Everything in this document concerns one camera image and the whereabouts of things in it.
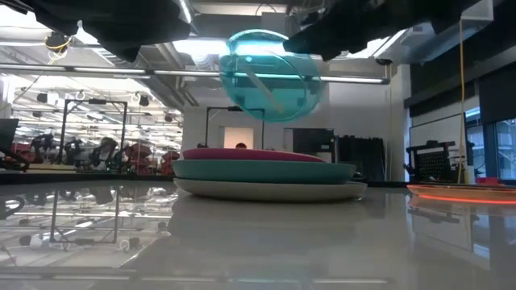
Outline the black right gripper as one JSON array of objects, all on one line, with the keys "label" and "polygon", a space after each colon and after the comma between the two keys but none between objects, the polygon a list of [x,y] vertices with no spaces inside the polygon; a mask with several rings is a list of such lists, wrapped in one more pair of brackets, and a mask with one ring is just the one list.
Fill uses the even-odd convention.
[{"label": "black right gripper", "polygon": [[458,23],[480,0],[335,0],[321,19],[283,42],[286,52],[311,54],[323,61],[343,51],[358,52],[373,39],[385,38],[422,23],[435,34]]}]

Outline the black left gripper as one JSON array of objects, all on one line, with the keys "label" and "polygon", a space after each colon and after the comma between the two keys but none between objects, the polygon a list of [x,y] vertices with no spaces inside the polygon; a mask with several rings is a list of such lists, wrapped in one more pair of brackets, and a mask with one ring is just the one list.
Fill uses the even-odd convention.
[{"label": "black left gripper", "polygon": [[189,37],[190,25],[180,18],[173,0],[0,0],[20,14],[62,35],[79,29],[93,36],[108,52],[133,62],[144,45]]}]

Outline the translucent cyan plastic plate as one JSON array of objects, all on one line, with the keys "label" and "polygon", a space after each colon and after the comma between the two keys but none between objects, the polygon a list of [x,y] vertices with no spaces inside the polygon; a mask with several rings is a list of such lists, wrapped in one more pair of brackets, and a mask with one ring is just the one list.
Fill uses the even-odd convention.
[{"label": "translucent cyan plastic plate", "polygon": [[322,100],[323,81],[307,54],[287,52],[287,36],[265,29],[234,34],[219,55],[219,79],[241,110],[266,122],[310,114]]}]

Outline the magenta plastic plate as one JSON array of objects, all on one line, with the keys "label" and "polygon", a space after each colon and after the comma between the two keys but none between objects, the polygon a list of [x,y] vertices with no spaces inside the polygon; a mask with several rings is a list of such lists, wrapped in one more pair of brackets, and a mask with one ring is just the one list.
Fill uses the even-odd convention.
[{"label": "magenta plastic plate", "polygon": [[289,151],[270,151],[237,148],[194,148],[183,152],[185,160],[261,160],[325,163],[312,155]]}]

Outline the black cabinet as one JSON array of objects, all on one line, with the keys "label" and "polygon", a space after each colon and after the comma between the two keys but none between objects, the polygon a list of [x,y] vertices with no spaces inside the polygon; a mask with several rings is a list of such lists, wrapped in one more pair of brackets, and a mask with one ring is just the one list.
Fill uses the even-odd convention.
[{"label": "black cabinet", "polygon": [[335,162],[335,134],[333,129],[293,128],[293,151],[306,155],[323,155]]}]

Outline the black folding panel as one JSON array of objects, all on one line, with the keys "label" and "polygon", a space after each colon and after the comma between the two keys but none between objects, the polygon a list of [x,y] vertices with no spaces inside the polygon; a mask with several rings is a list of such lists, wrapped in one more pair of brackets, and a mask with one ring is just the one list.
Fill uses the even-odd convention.
[{"label": "black folding panel", "polygon": [[338,137],[338,161],[356,165],[366,180],[385,180],[385,147],[381,138]]}]

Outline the large dark green plate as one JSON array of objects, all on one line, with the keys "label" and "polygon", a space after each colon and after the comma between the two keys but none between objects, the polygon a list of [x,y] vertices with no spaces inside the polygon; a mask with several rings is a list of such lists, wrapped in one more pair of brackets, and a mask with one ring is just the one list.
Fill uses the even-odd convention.
[{"label": "large dark green plate", "polygon": [[177,178],[270,184],[344,184],[356,172],[354,164],[271,160],[177,160]]}]

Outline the large cream plate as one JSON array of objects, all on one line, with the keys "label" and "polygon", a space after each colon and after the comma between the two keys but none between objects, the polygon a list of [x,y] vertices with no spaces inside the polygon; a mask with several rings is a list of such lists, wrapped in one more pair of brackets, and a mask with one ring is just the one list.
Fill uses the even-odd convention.
[{"label": "large cream plate", "polygon": [[187,193],[241,201],[312,202],[339,201],[362,197],[368,187],[365,183],[345,184],[270,184],[207,180],[174,180],[174,184]]}]

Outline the black pegboard cart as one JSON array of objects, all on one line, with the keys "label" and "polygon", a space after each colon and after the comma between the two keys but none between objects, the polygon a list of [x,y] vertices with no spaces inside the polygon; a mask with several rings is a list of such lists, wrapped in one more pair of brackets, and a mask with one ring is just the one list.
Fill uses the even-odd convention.
[{"label": "black pegboard cart", "polygon": [[438,142],[429,140],[425,145],[406,148],[409,156],[404,169],[409,174],[410,183],[451,183],[458,180],[457,170],[450,161],[450,147],[454,141]]}]

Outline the translucent orange plastic plate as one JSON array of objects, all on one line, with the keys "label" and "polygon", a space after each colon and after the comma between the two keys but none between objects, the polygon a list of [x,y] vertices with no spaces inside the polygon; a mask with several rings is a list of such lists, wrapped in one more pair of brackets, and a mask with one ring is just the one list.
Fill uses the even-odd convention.
[{"label": "translucent orange plastic plate", "polygon": [[516,188],[473,185],[408,184],[414,195],[435,201],[485,205],[516,205]]}]

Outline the black metal frame stand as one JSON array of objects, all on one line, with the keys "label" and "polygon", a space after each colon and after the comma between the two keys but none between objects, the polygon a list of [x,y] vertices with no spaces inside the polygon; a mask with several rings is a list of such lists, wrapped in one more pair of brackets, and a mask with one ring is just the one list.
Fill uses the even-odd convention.
[{"label": "black metal frame stand", "polygon": [[128,103],[101,98],[64,101],[57,163],[78,173],[121,173]]},{"label": "black metal frame stand", "polygon": [[[209,131],[210,118],[214,117],[214,115],[213,116],[210,115],[210,112],[212,110],[226,110],[229,112],[243,112],[243,110],[238,106],[207,106],[206,107],[205,140],[204,140],[204,145],[206,145],[206,146],[209,145],[208,141],[209,141],[209,133],[210,133],[210,131]],[[251,109],[251,111],[261,112],[262,117],[264,117],[264,115],[265,115],[264,109]],[[261,119],[261,149],[265,149],[264,129],[265,129],[265,122],[264,122],[264,119]]]}]

